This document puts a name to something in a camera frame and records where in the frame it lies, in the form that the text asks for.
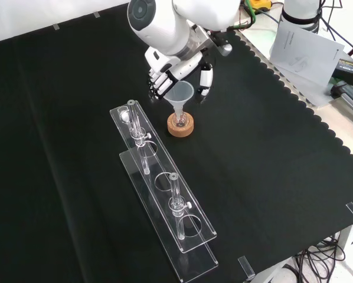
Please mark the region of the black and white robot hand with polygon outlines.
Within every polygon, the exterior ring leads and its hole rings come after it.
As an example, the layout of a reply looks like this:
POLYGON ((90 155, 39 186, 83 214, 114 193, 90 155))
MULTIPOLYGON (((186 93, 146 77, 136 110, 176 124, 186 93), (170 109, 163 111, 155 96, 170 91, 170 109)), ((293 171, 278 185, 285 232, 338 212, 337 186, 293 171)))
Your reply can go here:
POLYGON ((186 80, 196 70, 200 71, 200 83, 197 96, 204 99, 213 83, 213 66, 206 62, 202 51, 190 59, 182 60, 176 56, 167 56, 155 48, 148 48, 145 58, 150 66, 148 72, 149 95, 158 100, 165 97, 179 81, 186 80))

